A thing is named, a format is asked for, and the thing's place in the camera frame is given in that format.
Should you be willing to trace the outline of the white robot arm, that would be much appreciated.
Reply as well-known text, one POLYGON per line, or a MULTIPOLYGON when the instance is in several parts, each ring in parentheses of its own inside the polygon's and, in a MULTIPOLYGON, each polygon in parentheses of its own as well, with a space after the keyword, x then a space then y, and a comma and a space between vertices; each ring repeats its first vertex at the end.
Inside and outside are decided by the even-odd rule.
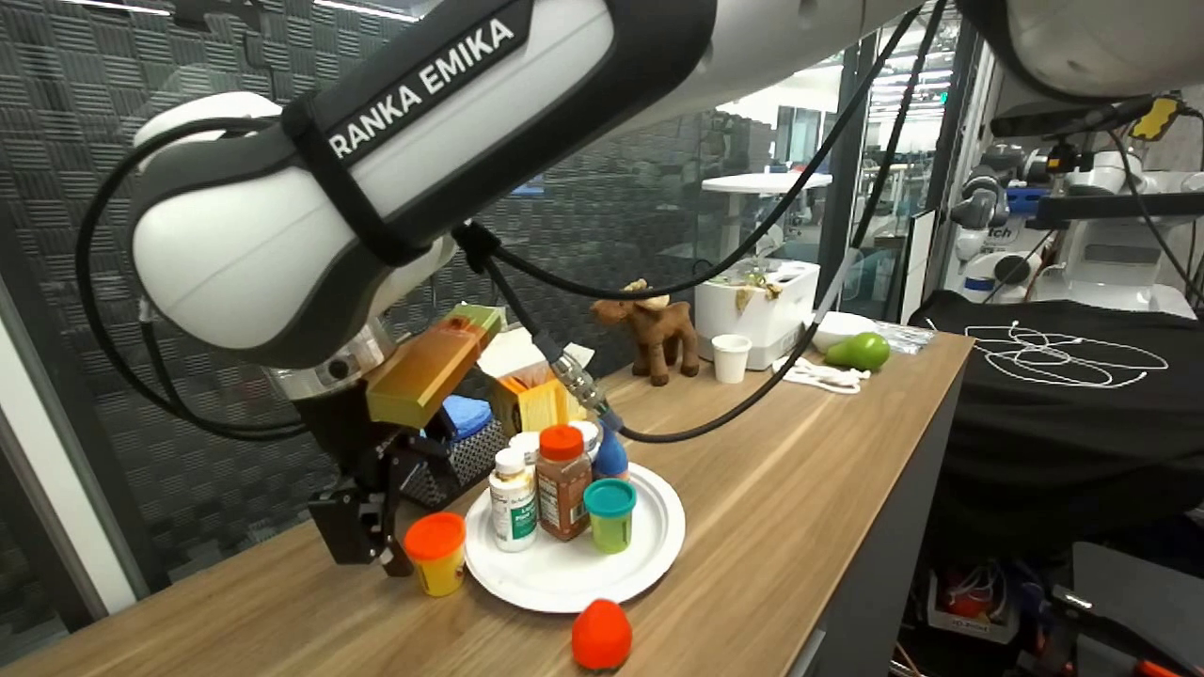
POLYGON ((280 104, 150 117, 129 229, 170 328, 316 367, 448 258, 448 229, 578 145, 760 90, 921 0, 442 0, 280 104))

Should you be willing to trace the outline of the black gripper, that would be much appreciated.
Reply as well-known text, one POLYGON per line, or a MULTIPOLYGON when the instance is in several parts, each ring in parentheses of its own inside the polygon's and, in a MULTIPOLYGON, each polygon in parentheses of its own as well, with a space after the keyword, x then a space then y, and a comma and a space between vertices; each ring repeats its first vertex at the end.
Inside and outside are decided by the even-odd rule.
POLYGON ((370 418, 365 386, 299 398, 305 428, 340 477, 309 495, 309 516, 335 565, 414 570, 402 536, 414 512, 402 502, 402 428, 370 418))

